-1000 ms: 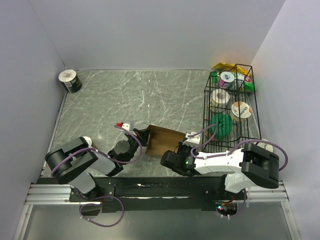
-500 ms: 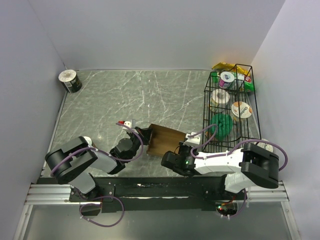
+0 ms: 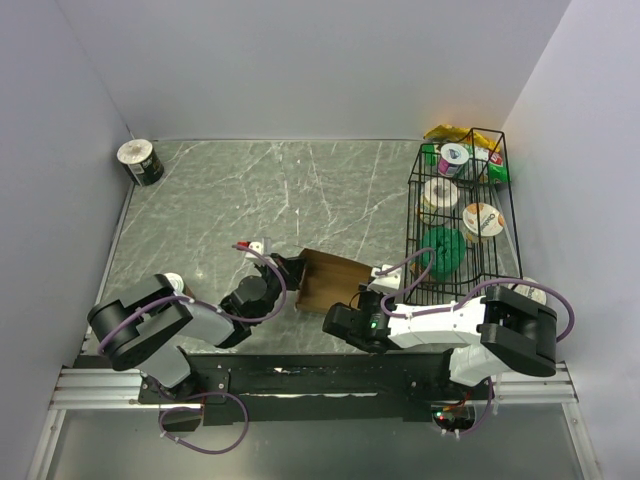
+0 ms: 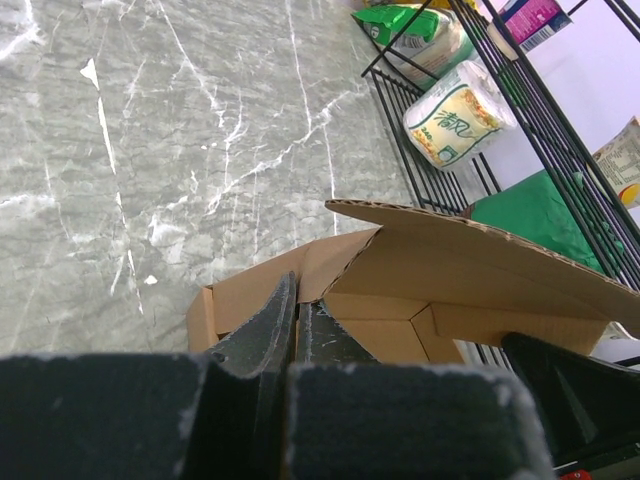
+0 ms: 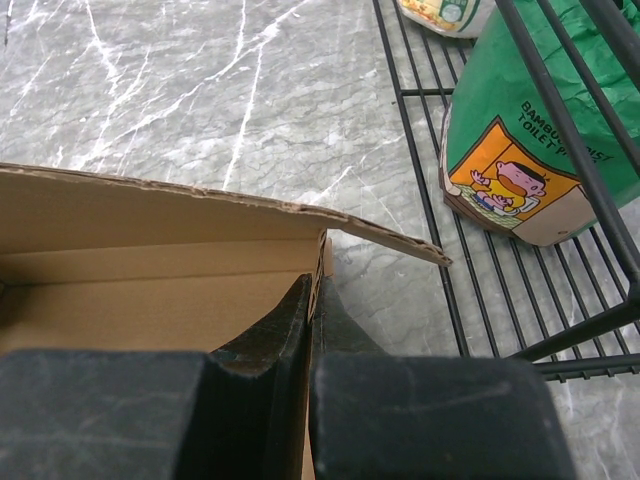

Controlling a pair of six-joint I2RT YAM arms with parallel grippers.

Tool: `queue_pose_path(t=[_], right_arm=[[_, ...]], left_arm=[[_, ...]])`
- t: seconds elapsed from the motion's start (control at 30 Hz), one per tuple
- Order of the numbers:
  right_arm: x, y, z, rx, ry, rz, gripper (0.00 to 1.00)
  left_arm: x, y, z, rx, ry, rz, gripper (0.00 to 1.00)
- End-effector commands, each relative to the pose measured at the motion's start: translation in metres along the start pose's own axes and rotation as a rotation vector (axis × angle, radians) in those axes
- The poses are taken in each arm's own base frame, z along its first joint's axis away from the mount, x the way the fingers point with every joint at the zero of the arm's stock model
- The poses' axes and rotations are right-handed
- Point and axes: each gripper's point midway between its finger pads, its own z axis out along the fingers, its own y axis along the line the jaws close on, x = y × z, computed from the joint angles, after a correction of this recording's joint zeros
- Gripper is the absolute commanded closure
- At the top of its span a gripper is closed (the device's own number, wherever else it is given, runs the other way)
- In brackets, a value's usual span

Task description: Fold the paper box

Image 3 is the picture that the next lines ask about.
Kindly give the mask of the brown cardboard box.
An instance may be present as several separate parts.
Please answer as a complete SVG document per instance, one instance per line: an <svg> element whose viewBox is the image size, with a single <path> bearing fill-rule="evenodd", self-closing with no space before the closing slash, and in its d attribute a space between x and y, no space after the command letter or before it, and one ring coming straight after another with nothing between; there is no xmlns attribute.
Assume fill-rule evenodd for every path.
<svg viewBox="0 0 640 480"><path fill-rule="evenodd" d="M298 311L326 314L335 303L349 303L359 285L369 282L370 265L309 248L300 257L306 265L295 301Z"/></svg>

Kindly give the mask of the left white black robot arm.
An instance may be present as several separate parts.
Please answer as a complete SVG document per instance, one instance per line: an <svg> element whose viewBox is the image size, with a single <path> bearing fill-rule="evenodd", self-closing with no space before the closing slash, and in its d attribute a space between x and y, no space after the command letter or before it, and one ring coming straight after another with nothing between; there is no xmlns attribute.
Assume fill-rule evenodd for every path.
<svg viewBox="0 0 640 480"><path fill-rule="evenodd" d="M99 353L113 370L138 369L174 401L188 401L197 392L198 377L172 339L182 335L231 348L248 338L253 326L277 316L286 294L300 288L304 258L272 253L256 259L258 273L242 279L218 305L174 287L164 274L95 305L87 321L99 340Z"/></svg>

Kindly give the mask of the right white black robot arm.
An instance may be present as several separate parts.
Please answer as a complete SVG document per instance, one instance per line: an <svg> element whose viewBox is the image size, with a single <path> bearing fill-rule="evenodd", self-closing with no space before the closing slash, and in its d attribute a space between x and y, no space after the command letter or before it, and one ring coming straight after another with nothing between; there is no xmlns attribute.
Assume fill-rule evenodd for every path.
<svg viewBox="0 0 640 480"><path fill-rule="evenodd" d="M357 308L332 305L322 330L373 354L448 345L437 386L452 399L498 374L546 378L556 373L556 312L514 290L490 286L484 295L461 303L395 304L388 312L382 298L369 292Z"/></svg>

